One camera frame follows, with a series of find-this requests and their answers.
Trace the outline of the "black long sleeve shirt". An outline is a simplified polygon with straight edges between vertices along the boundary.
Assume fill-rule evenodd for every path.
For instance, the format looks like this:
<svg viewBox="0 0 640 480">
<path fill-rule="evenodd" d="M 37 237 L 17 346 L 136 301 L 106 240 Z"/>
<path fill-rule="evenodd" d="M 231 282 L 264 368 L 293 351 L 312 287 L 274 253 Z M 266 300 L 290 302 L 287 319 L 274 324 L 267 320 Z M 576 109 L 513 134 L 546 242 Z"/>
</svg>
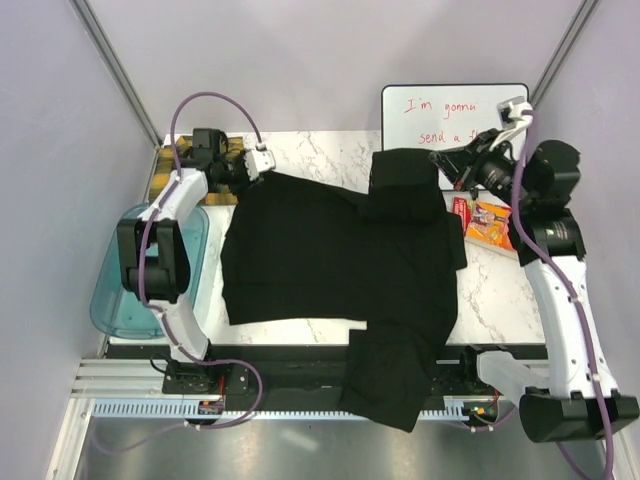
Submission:
<svg viewBox="0 0 640 480">
<path fill-rule="evenodd" d="M 411 432 L 458 317 L 460 219 L 424 149 L 372 157 L 366 193 L 268 172 L 241 192 L 221 253 L 228 319 L 344 319 L 338 406 Z"/>
</svg>

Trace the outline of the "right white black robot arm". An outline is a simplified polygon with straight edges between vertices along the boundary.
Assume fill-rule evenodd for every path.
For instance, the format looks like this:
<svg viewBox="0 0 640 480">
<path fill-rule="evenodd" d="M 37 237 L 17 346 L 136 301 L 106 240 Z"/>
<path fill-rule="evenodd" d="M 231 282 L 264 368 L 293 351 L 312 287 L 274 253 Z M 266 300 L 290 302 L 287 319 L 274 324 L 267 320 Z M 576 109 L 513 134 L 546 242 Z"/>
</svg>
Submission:
<svg viewBox="0 0 640 480">
<path fill-rule="evenodd" d="M 505 350 L 489 350 L 458 368 L 477 394 L 492 386 L 519 411 L 535 443 L 605 440 L 639 417 L 602 353 L 586 288 L 586 249 L 568 203 L 580 179 L 579 152 L 547 140 L 529 158 L 514 159 L 495 129 L 468 145 L 428 158 L 457 191 L 483 187 L 510 203 L 508 233 L 533 290 L 546 341 L 549 373 L 541 376 Z"/>
</svg>

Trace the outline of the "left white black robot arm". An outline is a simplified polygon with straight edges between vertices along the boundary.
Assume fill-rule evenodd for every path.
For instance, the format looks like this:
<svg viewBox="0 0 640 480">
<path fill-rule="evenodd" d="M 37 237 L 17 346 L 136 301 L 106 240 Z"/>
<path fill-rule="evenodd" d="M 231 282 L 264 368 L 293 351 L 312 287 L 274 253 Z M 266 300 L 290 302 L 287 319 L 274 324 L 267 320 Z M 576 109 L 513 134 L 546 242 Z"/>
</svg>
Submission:
<svg viewBox="0 0 640 480">
<path fill-rule="evenodd" d="M 195 129 L 186 147 L 173 141 L 171 153 L 174 169 L 156 199 L 137 217 L 117 224 L 120 277 L 123 288 L 158 320 L 171 358 L 191 362 L 185 382 L 208 393 L 218 385 L 220 371 L 205 360 L 210 341 L 188 299 L 191 265 L 182 226 L 208 194 L 222 186 L 232 193 L 250 187 L 276 161 L 265 143 L 234 149 L 224 132 L 210 128 Z"/>
</svg>

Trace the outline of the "Roald Dahl paperback book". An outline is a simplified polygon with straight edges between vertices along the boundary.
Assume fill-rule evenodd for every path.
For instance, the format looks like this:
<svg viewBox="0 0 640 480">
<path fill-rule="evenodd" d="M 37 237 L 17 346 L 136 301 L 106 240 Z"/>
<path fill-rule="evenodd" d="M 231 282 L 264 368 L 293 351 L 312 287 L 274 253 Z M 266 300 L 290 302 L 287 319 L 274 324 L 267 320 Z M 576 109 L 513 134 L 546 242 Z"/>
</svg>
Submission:
<svg viewBox="0 0 640 480">
<path fill-rule="evenodd" d="M 465 240 L 495 253 L 517 258 L 509 238 L 511 208 L 454 197 L 451 211 L 461 219 Z"/>
</svg>

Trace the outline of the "white dry-erase board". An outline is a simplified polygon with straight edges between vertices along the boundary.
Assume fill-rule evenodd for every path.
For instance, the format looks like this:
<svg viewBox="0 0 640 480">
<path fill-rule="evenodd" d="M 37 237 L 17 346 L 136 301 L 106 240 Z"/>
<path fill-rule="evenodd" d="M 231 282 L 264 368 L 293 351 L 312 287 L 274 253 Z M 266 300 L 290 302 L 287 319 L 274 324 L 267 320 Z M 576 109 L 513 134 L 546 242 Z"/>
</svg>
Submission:
<svg viewBox="0 0 640 480">
<path fill-rule="evenodd" d="M 529 98 L 522 83 L 387 85 L 381 91 L 381 146 L 443 150 L 502 128 L 498 106 Z"/>
</svg>

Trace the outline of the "yellow plaid folded shirt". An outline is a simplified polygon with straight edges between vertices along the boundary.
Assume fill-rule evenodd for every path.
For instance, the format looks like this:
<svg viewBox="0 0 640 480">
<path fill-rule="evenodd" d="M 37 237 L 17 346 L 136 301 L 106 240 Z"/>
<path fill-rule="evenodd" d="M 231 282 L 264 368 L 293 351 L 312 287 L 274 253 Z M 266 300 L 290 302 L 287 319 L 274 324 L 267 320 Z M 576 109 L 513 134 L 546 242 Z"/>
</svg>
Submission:
<svg viewBox="0 0 640 480">
<path fill-rule="evenodd" d="M 181 158 L 191 155 L 192 150 L 192 134 L 178 135 L 176 146 Z M 244 147 L 244 138 L 242 136 L 231 136 L 226 140 L 220 141 L 220 149 L 222 153 L 228 153 L 230 157 L 236 157 Z M 154 174 L 151 179 L 150 187 L 147 193 L 147 201 L 153 202 L 168 184 L 170 174 L 174 170 L 174 158 L 171 150 L 170 142 L 166 141 L 166 145 L 158 150 L 156 155 L 156 165 Z M 231 193 L 226 185 L 216 188 L 213 193 L 208 193 L 201 201 L 201 205 L 206 206 L 229 206 L 238 203 L 237 197 Z"/>
</svg>

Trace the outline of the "teal transparent plastic bin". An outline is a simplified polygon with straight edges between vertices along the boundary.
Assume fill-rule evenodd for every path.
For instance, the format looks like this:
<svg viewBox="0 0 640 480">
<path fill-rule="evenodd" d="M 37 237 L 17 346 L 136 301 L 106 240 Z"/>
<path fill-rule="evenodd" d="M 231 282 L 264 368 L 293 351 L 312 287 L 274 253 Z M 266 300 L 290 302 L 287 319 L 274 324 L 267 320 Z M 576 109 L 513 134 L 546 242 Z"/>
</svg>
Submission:
<svg viewBox="0 0 640 480">
<path fill-rule="evenodd" d="M 191 267 L 187 295 L 194 307 L 209 233 L 205 210 L 196 207 L 181 231 Z M 120 339 L 142 341 L 164 337 L 154 314 L 138 301 L 134 293 L 122 286 L 116 232 L 112 234 L 98 276 L 90 304 L 90 319 L 99 331 Z"/>
</svg>

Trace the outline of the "left aluminium corner post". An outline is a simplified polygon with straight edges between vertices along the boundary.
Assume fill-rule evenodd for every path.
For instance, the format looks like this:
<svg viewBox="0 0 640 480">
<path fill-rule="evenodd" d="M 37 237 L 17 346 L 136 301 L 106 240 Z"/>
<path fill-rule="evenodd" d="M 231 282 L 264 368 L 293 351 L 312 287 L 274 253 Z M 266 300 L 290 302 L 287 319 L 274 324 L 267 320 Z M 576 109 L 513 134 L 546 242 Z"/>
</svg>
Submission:
<svg viewBox="0 0 640 480">
<path fill-rule="evenodd" d="M 124 66 L 118 58 L 90 2 L 86 0 L 70 0 L 69 3 L 80 19 L 85 31 L 89 35 L 145 136 L 155 148 L 159 148 L 163 140 L 144 107 Z"/>
</svg>

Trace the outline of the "aluminium corner post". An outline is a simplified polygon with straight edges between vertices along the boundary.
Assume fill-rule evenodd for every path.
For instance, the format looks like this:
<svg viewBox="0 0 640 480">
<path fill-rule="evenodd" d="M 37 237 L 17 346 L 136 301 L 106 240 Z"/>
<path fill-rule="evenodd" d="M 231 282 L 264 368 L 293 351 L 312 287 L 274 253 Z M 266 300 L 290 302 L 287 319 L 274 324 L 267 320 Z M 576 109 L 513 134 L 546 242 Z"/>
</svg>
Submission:
<svg viewBox="0 0 640 480">
<path fill-rule="evenodd" d="M 539 111 L 554 82 L 570 54 L 578 44 L 582 33 L 596 14 L 601 0 L 582 0 L 573 14 L 566 30 L 557 43 L 542 74 L 530 94 L 530 103 L 535 111 Z"/>
<path fill-rule="evenodd" d="M 159 148 L 163 140 L 144 107 L 124 66 L 118 58 L 90 2 L 86 0 L 70 0 L 69 3 L 80 19 L 85 31 L 89 35 L 145 136 L 155 148 Z"/>
</svg>

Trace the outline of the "right aluminium corner post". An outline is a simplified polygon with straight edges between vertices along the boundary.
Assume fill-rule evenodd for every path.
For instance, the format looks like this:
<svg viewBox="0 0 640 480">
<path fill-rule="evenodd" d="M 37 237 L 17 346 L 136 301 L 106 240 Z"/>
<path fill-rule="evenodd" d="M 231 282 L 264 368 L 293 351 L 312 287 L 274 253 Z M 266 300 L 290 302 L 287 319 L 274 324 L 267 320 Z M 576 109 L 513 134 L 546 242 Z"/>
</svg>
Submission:
<svg viewBox="0 0 640 480">
<path fill-rule="evenodd" d="M 557 43 L 542 74 L 530 94 L 530 103 L 535 111 L 539 111 L 554 82 L 570 54 L 578 44 L 582 33 L 596 14 L 601 0 L 582 0 L 573 14 L 566 30 Z"/>
</svg>

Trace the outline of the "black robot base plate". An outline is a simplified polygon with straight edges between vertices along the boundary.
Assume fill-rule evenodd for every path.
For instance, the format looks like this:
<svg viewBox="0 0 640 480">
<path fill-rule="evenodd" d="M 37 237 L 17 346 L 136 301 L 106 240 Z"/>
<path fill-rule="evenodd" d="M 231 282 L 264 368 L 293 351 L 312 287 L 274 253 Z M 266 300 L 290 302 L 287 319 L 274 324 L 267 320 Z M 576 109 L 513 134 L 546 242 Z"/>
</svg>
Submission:
<svg viewBox="0 0 640 480">
<path fill-rule="evenodd" d="M 426 410 L 441 408 L 447 400 L 482 406 L 494 400 L 495 389 L 482 383 L 471 365 L 470 354 L 478 351 L 477 346 L 445 347 L 426 379 Z M 264 388 L 260 412 L 336 412 L 352 373 L 346 346 L 215 346 L 212 356 L 240 359 L 258 370 Z M 164 374 L 165 394 L 220 394 L 229 410 L 248 408 L 256 399 L 258 381 L 244 366 L 179 363 L 164 353 L 154 354 L 150 363 Z"/>
</svg>

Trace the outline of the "aluminium frame rail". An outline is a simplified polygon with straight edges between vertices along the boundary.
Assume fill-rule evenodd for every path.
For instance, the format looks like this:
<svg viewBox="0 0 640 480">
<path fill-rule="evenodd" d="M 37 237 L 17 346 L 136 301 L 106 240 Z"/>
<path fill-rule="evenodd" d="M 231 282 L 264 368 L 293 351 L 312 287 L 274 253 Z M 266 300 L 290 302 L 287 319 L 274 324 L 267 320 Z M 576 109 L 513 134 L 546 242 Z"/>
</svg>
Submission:
<svg viewBox="0 0 640 480">
<path fill-rule="evenodd" d="M 518 359 L 503 350 L 471 353 L 470 357 L 475 376 L 509 398 L 518 400 L 531 388 L 540 391 L 551 388 L 555 371 L 547 360 Z M 255 368 L 251 364 L 244 367 L 250 372 Z M 84 360 L 76 374 L 74 391 L 95 397 L 184 395 L 163 393 L 163 378 L 164 374 L 154 370 L 150 360 Z"/>
</svg>

